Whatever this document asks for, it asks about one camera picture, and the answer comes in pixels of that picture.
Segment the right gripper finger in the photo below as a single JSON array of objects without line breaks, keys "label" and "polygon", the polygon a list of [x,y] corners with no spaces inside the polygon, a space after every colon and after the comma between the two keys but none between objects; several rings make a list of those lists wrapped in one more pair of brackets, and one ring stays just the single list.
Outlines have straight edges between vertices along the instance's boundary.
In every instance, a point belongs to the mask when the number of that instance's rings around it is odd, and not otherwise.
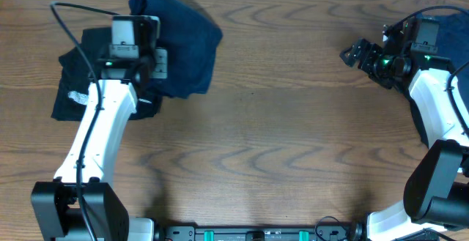
[{"label": "right gripper finger", "polygon": [[339,54],[339,57],[348,67],[354,67],[357,63],[361,62],[361,51],[354,48],[347,48]]},{"label": "right gripper finger", "polygon": [[356,43],[352,45],[350,56],[365,56],[369,52],[372,44],[364,39],[360,38]]}]

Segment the navy blue shorts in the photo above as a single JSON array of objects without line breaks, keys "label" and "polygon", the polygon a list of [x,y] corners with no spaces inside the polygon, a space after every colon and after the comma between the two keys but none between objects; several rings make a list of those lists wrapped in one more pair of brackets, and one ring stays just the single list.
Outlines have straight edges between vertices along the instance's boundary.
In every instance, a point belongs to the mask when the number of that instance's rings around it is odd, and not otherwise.
[{"label": "navy blue shorts", "polygon": [[147,90],[178,98],[206,93],[223,37],[221,29],[179,0],[129,0],[128,4],[133,15],[160,18],[158,46],[168,54],[167,78],[150,81]]}]

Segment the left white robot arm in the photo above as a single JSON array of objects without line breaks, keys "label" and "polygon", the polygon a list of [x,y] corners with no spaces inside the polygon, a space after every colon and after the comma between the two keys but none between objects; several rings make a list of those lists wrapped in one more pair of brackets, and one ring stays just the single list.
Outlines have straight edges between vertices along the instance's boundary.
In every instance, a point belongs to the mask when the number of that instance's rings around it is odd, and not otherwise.
[{"label": "left white robot arm", "polygon": [[168,52],[156,48],[140,59],[106,56],[95,63],[98,84],[89,85],[73,145],[50,182],[36,182],[31,202],[44,240],[157,240],[151,218],[128,214],[112,188],[125,126],[136,112],[136,88],[167,77]]}]

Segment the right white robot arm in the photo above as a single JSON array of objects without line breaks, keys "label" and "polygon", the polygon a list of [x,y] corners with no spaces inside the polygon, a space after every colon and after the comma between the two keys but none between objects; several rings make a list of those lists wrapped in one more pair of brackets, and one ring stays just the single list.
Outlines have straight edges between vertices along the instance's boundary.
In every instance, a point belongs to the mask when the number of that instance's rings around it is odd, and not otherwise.
[{"label": "right white robot arm", "polygon": [[365,240],[437,240],[444,231],[468,227],[468,111],[451,70],[432,41],[388,41],[381,47],[365,39],[339,56],[386,89],[395,88],[414,107],[413,118],[428,152],[408,179],[403,198],[367,216]]}]

